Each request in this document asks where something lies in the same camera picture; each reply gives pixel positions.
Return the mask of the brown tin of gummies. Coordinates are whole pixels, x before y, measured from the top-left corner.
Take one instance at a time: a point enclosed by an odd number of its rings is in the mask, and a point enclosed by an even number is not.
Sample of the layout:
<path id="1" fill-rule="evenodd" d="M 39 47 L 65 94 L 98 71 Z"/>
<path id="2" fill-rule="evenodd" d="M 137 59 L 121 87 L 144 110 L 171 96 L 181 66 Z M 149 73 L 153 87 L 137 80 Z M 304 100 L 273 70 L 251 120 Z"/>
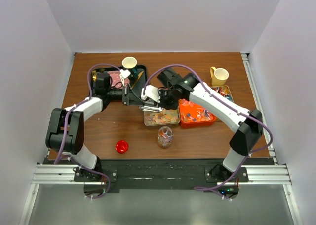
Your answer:
<path id="1" fill-rule="evenodd" d="M 162 110 L 161 112 L 144 111 L 144 124 L 146 126 L 164 126 L 180 123 L 179 110 Z"/>

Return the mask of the orange tin of lollipops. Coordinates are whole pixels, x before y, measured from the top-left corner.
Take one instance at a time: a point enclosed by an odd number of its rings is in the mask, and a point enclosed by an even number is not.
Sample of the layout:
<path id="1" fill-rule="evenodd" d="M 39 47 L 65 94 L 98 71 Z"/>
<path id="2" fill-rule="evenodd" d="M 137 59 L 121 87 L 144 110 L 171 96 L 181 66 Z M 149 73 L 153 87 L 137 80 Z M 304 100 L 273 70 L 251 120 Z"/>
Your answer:
<path id="1" fill-rule="evenodd" d="M 180 126 L 193 128 L 211 126 L 217 117 L 204 107 L 185 99 L 179 100 Z"/>

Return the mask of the gold tin of lollipops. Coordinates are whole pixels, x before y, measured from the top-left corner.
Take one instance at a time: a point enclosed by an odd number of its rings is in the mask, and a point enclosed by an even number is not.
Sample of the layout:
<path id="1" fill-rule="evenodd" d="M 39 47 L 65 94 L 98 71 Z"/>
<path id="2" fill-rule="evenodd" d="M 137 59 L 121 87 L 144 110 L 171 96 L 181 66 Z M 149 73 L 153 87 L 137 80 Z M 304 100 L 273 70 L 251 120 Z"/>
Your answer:
<path id="1" fill-rule="evenodd" d="M 223 86 L 212 86 L 211 87 L 215 92 L 217 92 L 218 94 L 220 94 L 222 97 L 224 97 L 225 99 L 234 102 L 231 91 L 229 89 L 229 87 L 227 85 L 223 85 Z"/>

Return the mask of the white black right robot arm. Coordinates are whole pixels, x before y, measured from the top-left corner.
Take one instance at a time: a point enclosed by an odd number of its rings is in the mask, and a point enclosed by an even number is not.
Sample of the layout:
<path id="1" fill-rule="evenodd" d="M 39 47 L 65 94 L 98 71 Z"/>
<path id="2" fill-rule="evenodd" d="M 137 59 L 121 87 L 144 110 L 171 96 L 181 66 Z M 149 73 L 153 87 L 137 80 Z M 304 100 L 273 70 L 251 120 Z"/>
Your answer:
<path id="1" fill-rule="evenodd" d="M 227 156 L 220 165 L 211 169 L 214 177 L 231 182 L 237 177 L 240 163 L 263 134 L 262 113 L 259 110 L 249 111 L 227 100 L 203 82 L 194 71 L 182 77 L 168 67 L 157 78 L 165 87 L 164 90 L 158 90 L 159 106 L 171 108 L 177 100 L 185 99 L 208 110 L 232 130 L 234 135 L 229 142 Z"/>

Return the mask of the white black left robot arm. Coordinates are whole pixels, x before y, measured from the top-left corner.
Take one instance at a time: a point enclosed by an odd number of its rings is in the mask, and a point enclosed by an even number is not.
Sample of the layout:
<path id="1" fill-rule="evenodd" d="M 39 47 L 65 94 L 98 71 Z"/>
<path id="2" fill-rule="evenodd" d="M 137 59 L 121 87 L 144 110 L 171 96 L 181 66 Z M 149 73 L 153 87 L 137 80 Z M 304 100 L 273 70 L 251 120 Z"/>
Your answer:
<path id="1" fill-rule="evenodd" d="M 121 100 L 125 105 L 144 106 L 127 79 L 130 72 L 120 70 L 118 75 L 120 81 L 114 83 L 109 71 L 95 72 L 94 76 L 88 76 L 89 95 L 85 100 L 51 112 L 45 144 L 58 153 L 54 162 L 57 164 L 67 157 L 90 181 L 107 180 L 108 177 L 103 173 L 101 160 L 84 145 L 85 121 L 104 111 L 114 100 Z"/>

